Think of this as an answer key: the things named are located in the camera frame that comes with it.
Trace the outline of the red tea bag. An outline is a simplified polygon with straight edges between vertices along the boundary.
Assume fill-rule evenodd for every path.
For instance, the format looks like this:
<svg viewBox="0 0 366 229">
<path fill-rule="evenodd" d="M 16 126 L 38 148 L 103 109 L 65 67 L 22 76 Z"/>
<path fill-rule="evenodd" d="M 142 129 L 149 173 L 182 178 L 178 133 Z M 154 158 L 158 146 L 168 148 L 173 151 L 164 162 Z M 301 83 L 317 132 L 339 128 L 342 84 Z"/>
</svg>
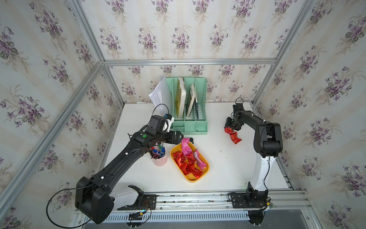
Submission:
<svg viewBox="0 0 366 229">
<path fill-rule="evenodd" d="M 173 153 L 173 159 L 178 166 L 181 166 L 186 161 L 186 157 L 182 152 Z"/>
<path fill-rule="evenodd" d="M 230 127 L 225 127 L 225 132 L 230 135 L 230 134 L 234 133 L 235 131 Z"/>
<path fill-rule="evenodd" d="M 186 162 L 187 162 L 187 164 L 192 164 L 195 161 L 196 161 L 196 159 L 195 159 L 195 157 L 192 154 L 186 156 Z"/>
<path fill-rule="evenodd" d="M 194 162 L 193 163 L 186 163 L 186 162 L 184 162 L 184 163 L 181 163 L 179 165 L 179 168 L 182 171 L 182 173 L 186 176 L 188 174 L 193 173 L 193 171 L 195 169 L 194 165 L 195 165 Z"/>
<path fill-rule="evenodd" d="M 241 141 L 242 141 L 242 139 L 238 137 L 238 133 L 237 133 L 237 132 L 232 132 L 232 133 L 230 134 L 230 138 L 231 138 L 231 140 L 232 140 L 232 142 L 233 142 L 234 144 L 238 144 L 239 142 L 241 142 Z"/>
<path fill-rule="evenodd" d="M 202 174 L 203 174 L 203 171 L 200 169 L 200 170 L 198 170 L 198 169 L 195 169 L 194 168 L 194 165 L 192 165 L 191 167 L 190 167 L 190 172 L 194 175 L 194 177 L 196 178 L 196 179 L 199 179 L 201 176 L 202 176 Z"/>
</svg>

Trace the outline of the pink tea bag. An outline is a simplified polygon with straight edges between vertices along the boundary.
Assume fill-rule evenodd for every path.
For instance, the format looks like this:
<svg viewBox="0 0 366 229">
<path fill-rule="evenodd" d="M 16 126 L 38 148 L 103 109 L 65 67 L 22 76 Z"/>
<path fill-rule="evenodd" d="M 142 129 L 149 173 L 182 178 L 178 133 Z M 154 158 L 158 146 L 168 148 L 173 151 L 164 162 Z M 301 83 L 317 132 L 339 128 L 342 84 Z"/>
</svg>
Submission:
<svg viewBox="0 0 366 229">
<path fill-rule="evenodd" d="M 200 152 L 196 149 L 194 152 L 193 152 L 193 157 L 195 158 L 196 160 L 196 165 L 201 169 L 203 170 L 204 168 L 207 167 L 207 164 L 200 158 Z"/>
<path fill-rule="evenodd" d="M 190 139 L 189 138 L 183 138 L 182 139 L 182 153 L 185 156 L 189 156 L 190 154 L 192 154 L 192 149 L 189 146 L 190 143 Z"/>
</svg>

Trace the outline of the yellow plastic storage tray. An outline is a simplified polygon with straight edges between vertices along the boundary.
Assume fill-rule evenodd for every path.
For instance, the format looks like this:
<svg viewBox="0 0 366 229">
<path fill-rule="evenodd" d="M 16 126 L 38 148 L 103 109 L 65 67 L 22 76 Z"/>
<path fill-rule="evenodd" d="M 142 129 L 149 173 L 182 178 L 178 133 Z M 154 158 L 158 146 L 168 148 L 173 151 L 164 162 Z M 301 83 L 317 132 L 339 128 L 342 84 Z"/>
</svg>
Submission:
<svg viewBox="0 0 366 229">
<path fill-rule="evenodd" d="M 210 169 L 208 161 L 189 138 L 184 138 L 179 145 L 173 147 L 170 156 L 178 170 L 191 183 L 201 179 Z"/>
</svg>

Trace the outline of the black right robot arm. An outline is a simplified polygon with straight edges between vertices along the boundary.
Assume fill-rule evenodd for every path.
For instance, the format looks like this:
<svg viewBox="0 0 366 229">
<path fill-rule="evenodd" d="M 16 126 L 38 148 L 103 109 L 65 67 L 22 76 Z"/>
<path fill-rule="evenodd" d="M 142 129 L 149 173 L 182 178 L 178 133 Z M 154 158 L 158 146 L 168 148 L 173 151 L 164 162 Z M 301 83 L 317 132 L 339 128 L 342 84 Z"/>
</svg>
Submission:
<svg viewBox="0 0 366 229">
<path fill-rule="evenodd" d="M 245 200 L 254 205 L 268 198 L 268 178 L 272 165 L 283 150 L 283 139 L 279 123 L 271 123 L 245 110 L 244 103 L 235 102 L 231 116 L 226 119 L 225 132 L 232 139 L 243 126 L 254 130 L 254 150 L 257 153 L 254 174 L 248 183 Z"/>
</svg>

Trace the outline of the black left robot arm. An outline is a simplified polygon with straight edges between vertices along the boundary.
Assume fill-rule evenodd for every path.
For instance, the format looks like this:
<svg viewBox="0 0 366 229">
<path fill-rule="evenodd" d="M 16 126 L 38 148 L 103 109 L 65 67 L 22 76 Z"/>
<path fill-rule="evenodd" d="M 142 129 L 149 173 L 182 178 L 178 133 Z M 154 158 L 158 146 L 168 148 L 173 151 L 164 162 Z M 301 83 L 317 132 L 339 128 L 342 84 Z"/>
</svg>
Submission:
<svg viewBox="0 0 366 229">
<path fill-rule="evenodd" d="M 111 193 L 127 170 L 151 148 L 162 143 L 178 145 L 184 135 L 171 131 L 174 117 L 171 113 L 163 116 L 152 114 L 150 121 L 139 131 L 129 135 L 129 142 L 121 153 L 107 166 L 91 178 L 82 177 L 74 190 L 75 207 L 96 224 L 105 221 L 113 210 L 125 206 L 141 207 L 144 192 L 129 185 L 124 194 L 112 196 Z"/>
</svg>

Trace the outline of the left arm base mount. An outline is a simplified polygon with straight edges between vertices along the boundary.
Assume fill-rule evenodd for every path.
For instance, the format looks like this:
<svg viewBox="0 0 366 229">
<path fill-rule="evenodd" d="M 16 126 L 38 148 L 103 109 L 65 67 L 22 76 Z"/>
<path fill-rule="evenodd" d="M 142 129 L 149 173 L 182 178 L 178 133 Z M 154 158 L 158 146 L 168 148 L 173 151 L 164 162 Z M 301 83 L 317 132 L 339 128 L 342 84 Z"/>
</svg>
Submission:
<svg viewBox="0 0 366 229">
<path fill-rule="evenodd" d="M 115 195 L 115 210 L 142 210 L 147 206 L 155 210 L 157 202 L 156 194 L 145 194 L 135 185 L 129 185 L 125 190 Z"/>
</svg>

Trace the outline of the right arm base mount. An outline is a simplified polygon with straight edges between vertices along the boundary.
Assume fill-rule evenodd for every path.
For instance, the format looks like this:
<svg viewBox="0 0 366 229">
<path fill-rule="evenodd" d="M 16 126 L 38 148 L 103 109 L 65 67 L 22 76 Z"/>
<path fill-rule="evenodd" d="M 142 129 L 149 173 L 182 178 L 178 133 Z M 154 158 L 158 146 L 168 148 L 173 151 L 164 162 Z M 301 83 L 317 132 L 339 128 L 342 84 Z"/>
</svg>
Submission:
<svg viewBox="0 0 366 229">
<path fill-rule="evenodd" d="M 268 189 L 259 191 L 255 189 L 251 182 L 248 183 L 245 193 L 231 192 L 228 199 L 234 209 L 256 209 L 265 210 L 270 205 L 271 198 L 268 196 Z"/>
</svg>

